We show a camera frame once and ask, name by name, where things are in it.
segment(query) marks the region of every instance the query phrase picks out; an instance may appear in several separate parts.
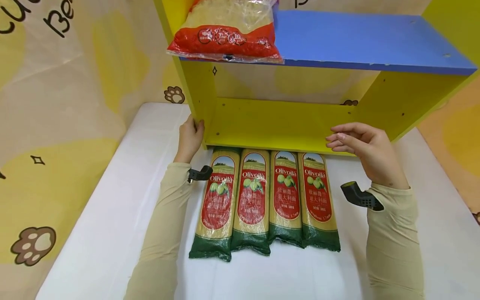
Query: red label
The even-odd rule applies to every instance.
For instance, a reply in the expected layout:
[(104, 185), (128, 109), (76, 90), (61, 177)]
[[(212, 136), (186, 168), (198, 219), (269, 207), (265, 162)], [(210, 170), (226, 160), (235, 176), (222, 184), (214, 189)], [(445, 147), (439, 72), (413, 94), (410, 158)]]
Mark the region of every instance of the red label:
[(202, 223), (208, 229), (220, 229), (230, 219), (233, 174), (212, 173), (202, 207)]
[(303, 165), (305, 182), (305, 199), (307, 210), (319, 222), (326, 222), (332, 217), (332, 205), (328, 191), (327, 174), (324, 170)]
[(300, 215), (297, 169), (275, 166), (273, 207), (284, 219), (293, 220)]
[(265, 178), (265, 171), (243, 169), (241, 172), (237, 213), (245, 224), (258, 224), (265, 217)]

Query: hand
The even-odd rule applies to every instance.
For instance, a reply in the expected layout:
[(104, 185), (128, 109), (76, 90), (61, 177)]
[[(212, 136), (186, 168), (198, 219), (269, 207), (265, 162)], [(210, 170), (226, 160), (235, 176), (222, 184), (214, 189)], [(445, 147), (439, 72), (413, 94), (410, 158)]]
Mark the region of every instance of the hand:
[(373, 183), (398, 190), (410, 188), (385, 131), (362, 123), (338, 125), (331, 130), (335, 133), (326, 138), (326, 146), (334, 152), (358, 156)]
[(197, 126), (192, 115), (180, 126), (179, 148), (174, 163), (191, 163), (193, 156), (202, 145), (205, 125), (201, 120)]

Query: pasta package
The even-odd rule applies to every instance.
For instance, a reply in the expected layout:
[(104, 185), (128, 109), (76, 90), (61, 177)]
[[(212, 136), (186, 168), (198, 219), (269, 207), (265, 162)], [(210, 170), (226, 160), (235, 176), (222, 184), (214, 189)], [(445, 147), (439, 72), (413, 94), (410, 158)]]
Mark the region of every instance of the pasta package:
[(270, 154), (244, 149), (241, 156), (240, 187), (233, 223), (232, 251), (252, 248), (270, 255), (268, 209)]
[(299, 153), (302, 245), (340, 252), (340, 239), (323, 156)]
[(167, 53), (180, 57), (283, 63), (275, 46), (277, 0), (195, 0)]
[(241, 150), (215, 148), (190, 258), (218, 257), (229, 262)]
[(272, 152), (271, 172), (269, 241), (280, 239), (302, 247), (297, 155), (286, 151)]

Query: yellow shelf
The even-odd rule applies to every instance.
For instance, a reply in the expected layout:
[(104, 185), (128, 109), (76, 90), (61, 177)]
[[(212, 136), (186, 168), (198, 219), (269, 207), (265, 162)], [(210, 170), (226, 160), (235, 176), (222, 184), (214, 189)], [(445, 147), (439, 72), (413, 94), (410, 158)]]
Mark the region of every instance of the yellow shelf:
[(355, 107), (217, 98), (207, 145), (332, 154), (332, 126), (353, 121)]
[[(154, 0), (168, 42), (193, 0)], [(440, 34), (480, 65), (478, 0), (432, 0), (423, 14)], [(221, 145), (336, 154), (325, 146), (332, 126), (358, 121), (385, 130), (396, 141), (476, 77), (382, 71), (358, 106), (326, 105), (216, 95), (210, 62), (173, 58), (193, 116), (205, 120), (204, 146)]]

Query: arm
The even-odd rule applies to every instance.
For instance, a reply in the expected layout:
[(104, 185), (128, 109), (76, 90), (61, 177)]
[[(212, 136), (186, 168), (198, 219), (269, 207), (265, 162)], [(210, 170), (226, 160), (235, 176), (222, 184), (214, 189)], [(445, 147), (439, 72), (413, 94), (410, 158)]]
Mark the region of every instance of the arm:
[(359, 157), (384, 206), (368, 210), (367, 266), (376, 300), (422, 300), (423, 265), (415, 222), (417, 202), (384, 131), (361, 123), (335, 126), (327, 147)]
[(368, 210), (367, 266), (375, 299), (422, 300), (423, 264), (415, 221), (418, 210), (412, 189), (372, 184), (368, 190), (384, 210)]
[(188, 171), (200, 147), (204, 125), (193, 119), (180, 127), (179, 149), (160, 183), (160, 196), (148, 224), (142, 252), (128, 283), (125, 300), (171, 300), (177, 287), (177, 258), (187, 201)]

